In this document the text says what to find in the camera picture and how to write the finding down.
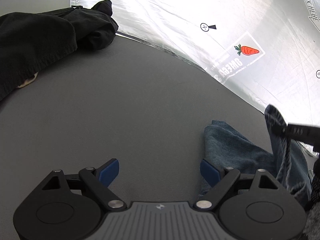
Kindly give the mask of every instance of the blue gripper pad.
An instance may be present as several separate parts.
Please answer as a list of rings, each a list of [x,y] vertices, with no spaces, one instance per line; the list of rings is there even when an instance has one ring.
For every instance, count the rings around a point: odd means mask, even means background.
[[[202,160],[200,163],[200,173],[211,187],[214,187],[222,179],[220,172],[206,160]]]
[[[99,174],[99,181],[105,186],[109,187],[111,182],[118,176],[119,174],[119,161],[115,160],[107,167],[105,167]]]

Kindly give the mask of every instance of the black fabric edge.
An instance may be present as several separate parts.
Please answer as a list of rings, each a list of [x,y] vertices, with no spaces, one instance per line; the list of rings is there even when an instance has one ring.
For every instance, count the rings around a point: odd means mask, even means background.
[[[65,47],[60,48],[52,54],[46,55],[42,59],[34,61],[33,64],[27,66],[23,73],[19,73],[12,80],[9,80],[5,84],[2,84],[3,90],[0,91],[0,101],[10,94],[17,86],[21,85],[26,79],[30,78],[35,73],[53,64],[59,59],[71,54],[77,49],[76,40],[72,44],[68,44]]]

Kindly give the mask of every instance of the black cloth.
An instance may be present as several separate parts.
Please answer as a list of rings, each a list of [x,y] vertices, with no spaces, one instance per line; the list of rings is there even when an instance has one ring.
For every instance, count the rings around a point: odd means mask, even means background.
[[[103,49],[117,23],[111,1],[93,9],[78,6],[50,12],[9,13],[0,17],[0,100],[35,73],[75,51]]]

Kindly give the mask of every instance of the metal pivot screw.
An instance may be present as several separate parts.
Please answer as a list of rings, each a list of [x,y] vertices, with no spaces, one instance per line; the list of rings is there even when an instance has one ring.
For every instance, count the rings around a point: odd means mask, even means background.
[[[111,208],[121,208],[123,207],[124,203],[121,200],[111,200],[108,202],[108,206]]]
[[[212,203],[208,200],[200,200],[196,203],[196,206],[201,209],[210,208],[212,206]]]

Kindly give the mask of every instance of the gray ribbed gripper plate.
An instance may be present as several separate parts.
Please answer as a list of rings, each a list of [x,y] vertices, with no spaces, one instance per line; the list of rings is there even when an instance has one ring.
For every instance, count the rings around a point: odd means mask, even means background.
[[[133,202],[123,212],[109,213],[87,240],[236,240],[213,214],[198,212],[188,202]]]

